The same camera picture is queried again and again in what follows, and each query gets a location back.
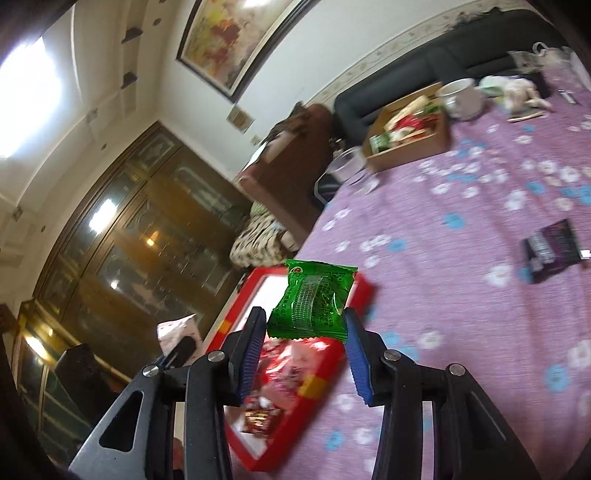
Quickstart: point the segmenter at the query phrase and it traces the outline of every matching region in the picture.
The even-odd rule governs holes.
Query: black sofa
[[[538,41],[549,47],[566,45],[562,35],[535,12],[495,9],[415,48],[339,94],[337,130],[349,145],[361,145],[385,105],[436,82],[510,73],[515,63],[507,51],[531,51]]]

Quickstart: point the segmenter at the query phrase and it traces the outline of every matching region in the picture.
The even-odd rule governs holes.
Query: floral blanket
[[[520,241],[570,218],[591,248],[591,94],[570,72],[546,77],[579,104],[555,94],[542,118],[491,106],[453,124],[451,151],[383,172],[366,196],[343,186],[299,258],[358,266],[377,286],[368,328],[422,365],[465,365],[554,479],[591,437],[591,268],[531,284]],[[236,477],[369,479],[381,414],[346,369],[282,470]]]

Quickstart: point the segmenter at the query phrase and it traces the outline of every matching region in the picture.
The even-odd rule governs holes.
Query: stuffed animal
[[[505,108],[511,114],[521,112],[525,105],[554,110],[550,102],[540,97],[535,83],[527,79],[488,76],[480,81],[479,89],[485,92],[494,90],[502,92],[505,97]]]

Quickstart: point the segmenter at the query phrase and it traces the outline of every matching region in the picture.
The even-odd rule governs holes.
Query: dark packet
[[[589,259],[589,251],[581,250],[568,219],[538,230],[522,243],[534,283],[541,283]]]

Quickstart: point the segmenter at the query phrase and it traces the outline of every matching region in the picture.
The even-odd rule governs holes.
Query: red gift box
[[[271,310],[281,300],[286,287],[285,267],[255,269],[240,290],[207,351],[221,348],[229,333],[242,329],[251,307],[264,308],[268,318]],[[353,307],[362,316],[373,293],[373,286],[362,274],[356,273],[347,306]],[[316,339],[315,343],[316,348],[321,350],[319,360],[315,362],[316,367],[313,372],[306,373],[293,406],[281,416],[279,425],[273,428],[268,437],[244,433],[243,415],[232,420],[229,420],[231,416],[227,416],[228,443],[248,470],[270,472],[283,464],[290,449],[308,425],[319,401],[326,394],[330,382],[340,370],[345,357],[343,343],[328,338]]]

